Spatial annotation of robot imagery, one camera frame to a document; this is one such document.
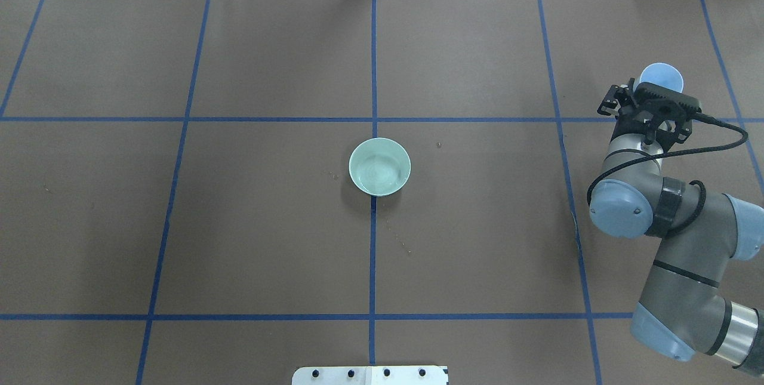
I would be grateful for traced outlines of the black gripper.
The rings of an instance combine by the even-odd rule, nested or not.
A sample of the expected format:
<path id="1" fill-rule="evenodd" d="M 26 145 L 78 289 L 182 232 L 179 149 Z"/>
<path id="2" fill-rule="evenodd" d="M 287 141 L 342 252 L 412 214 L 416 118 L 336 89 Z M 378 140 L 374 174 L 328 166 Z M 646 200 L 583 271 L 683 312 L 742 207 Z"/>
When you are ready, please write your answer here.
<path id="1" fill-rule="evenodd" d="M 621 135 L 643 135 L 668 152 L 674 144 L 684 143 L 692 134 L 691 116 L 672 118 L 658 116 L 635 105 L 632 86 L 611 85 L 601 100 L 597 113 L 617 118 L 614 138 Z"/>

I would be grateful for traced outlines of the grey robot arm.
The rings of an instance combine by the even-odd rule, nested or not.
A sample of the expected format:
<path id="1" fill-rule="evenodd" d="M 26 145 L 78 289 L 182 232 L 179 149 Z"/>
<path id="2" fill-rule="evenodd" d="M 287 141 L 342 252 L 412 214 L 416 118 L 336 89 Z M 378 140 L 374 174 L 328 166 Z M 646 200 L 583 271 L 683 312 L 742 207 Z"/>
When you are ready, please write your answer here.
<path id="1" fill-rule="evenodd" d="M 719 294 L 729 261 L 751 260 L 762 247 L 762 207 L 661 172 L 665 159 L 733 149 L 748 132 L 649 81 L 612 85 L 597 112 L 615 127 L 587 189 L 590 219 L 609 236 L 661 241 L 632 336 L 676 361 L 704 353 L 762 378 L 762 310 Z"/>

